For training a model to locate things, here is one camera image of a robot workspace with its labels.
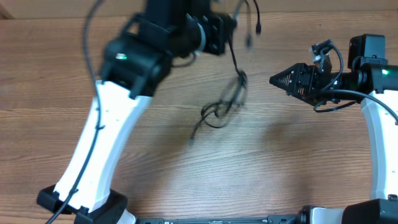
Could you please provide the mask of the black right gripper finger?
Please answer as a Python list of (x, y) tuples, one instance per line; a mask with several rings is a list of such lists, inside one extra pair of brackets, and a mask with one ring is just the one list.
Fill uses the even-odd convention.
[(296, 74), (300, 68), (300, 63), (296, 63), (286, 70), (270, 77), (270, 84), (291, 84), (296, 80)]
[(294, 86), (290, 78), (270, 78), (269, 83), (284, 90), (288, 95), (293, 93)]

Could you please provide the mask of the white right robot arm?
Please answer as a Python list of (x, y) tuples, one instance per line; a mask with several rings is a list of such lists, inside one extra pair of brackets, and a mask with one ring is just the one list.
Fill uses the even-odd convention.
[(310, 48), (312, 65), (296, 63), (270, 77), (270, 84), (311, 106), (327, 102), (338, 111), (360, 104), (369, 133), (372, 181), (368, 201), (346, 208), (307, 205), (286, 223), (397, 223), (397, 66), (386, 59), (386, 38), (363, 34), (349, 42), (348, 68), (333, 73), (332, 40)]

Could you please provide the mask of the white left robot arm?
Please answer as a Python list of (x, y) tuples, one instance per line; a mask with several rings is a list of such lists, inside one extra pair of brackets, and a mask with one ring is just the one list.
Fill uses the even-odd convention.
[(173, 60), (196, 52), (221, 55), (237, 26), (209, 1), (152, 0), (110, 41), (99, 72), (90, 72), (94, 97), (72, 159), (37, 203), (75, 223), (137, 223), (127, 198), (111, 188), (119, 158)]

